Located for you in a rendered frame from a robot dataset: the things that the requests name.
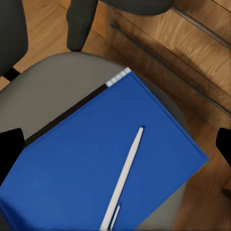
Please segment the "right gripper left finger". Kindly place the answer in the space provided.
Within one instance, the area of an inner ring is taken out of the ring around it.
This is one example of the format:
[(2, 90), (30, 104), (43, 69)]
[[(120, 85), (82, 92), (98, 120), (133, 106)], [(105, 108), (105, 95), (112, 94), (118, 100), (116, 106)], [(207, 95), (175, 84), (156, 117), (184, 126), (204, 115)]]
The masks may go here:
[(5, 180), (24, 146), (25, 139), (21, 128), (0, 133), (0, 185)]

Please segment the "swivel chair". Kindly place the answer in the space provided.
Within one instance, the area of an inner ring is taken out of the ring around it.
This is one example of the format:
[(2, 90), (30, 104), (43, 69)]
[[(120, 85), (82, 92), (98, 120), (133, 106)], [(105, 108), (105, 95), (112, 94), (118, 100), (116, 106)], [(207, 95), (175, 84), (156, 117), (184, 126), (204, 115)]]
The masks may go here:
[[(168, 12), (175, 0), (101, 0), (140, 16)], [(0, 133), (21, 128), (25, 141), (69, 108), (93, 93), (126, 67), (83, 52), (98, 0), (71, 0), (66, 13), (68, 50), (47, 57), (24, 72), (13, 68), (28, 51), (22, 0), (0, 0), (0, 77), (10, 81), (0, 90)], [(189, 134), (176, 104), (155, 84), (133, 71), (140, 81)], [(186, 181), (135, 231), (173, 231)], [(0, 212), (0, 231), (12, 231)]]

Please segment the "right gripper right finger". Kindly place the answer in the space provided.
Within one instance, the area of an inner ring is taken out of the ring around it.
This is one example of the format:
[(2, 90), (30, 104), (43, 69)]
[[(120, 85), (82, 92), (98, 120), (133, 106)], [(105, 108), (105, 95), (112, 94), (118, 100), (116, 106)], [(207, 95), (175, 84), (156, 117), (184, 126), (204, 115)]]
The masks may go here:
[(222, 153), (226, 161), (231, 167), (231, 130), (220, 128), (218, 131), (216, 146)]

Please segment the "pen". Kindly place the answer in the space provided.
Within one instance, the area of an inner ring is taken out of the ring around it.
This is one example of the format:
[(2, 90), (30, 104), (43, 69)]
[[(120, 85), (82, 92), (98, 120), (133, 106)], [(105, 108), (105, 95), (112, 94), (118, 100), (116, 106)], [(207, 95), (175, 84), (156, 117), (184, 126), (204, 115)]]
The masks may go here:
[(131, 146), (131, 148), (129, 150), (129, 154), (128, 154), (127, 159), (126, 159), (126, 161), (124, 163), (124, 167), (122, 169), (122, 172), (120, 173), (119, 178), (117, 180), (117, 184), (115, 186), (115, 191), (114, 191), (114, 193), (112, 195), (110, 204), (109, 204), (108, 209), (107, 209), (107, 213), (105, 214), (105, 217), (103, 218), (103, 221), (101, 222), (101, 226), (100, 226), (99, 231), (112, 231), (113, 225), (114, 225), (115, 220), (116, 220), (116, 215), (117, 215), (117, 213), (119, 211), (120, 205), (117, 206), (115, 216), (113, 218), (112, 225), (111, 225), (110, 229), (108, 229), (108, 226), (109, 226), (109, 224), (111, 222), (113, 213), (114, 213), (115, 208), (116, 208), (116, 204), (117, 204), (118, 199), (119, 199), (119, 197), (121, 195), (121, 191), (122, 191), (122, 188), (123, 188), (124, 183), (126, 181), (129, 170), (131, 168), (132, 162), (133, 162), (134, 157), (135, 157), (135, 155), (137, 153), (137, 149), (138, 149), (138, 146), (139, 146), (139, 143), (140, 143), (140, 140), (141, 140), (142, 131), (143, 131), (143, 127), (141, 127), (139, 129), (138, 134), (136, 135), (136, 137), (135, 137), (135, 139), (133, 141), (133, 144), (132, 144), (132, 146)]

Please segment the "folder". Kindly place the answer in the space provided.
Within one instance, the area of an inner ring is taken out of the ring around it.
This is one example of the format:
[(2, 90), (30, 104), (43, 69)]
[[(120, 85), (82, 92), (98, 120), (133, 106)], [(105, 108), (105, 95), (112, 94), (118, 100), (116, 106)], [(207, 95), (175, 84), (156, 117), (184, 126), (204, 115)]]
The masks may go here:
[(99, 231), (141, 127), (108, 226), (120, 205), (112, 231), (135, 231), (209, 158), (128, 67), (25, 141), (0, 185), (12, 231)]

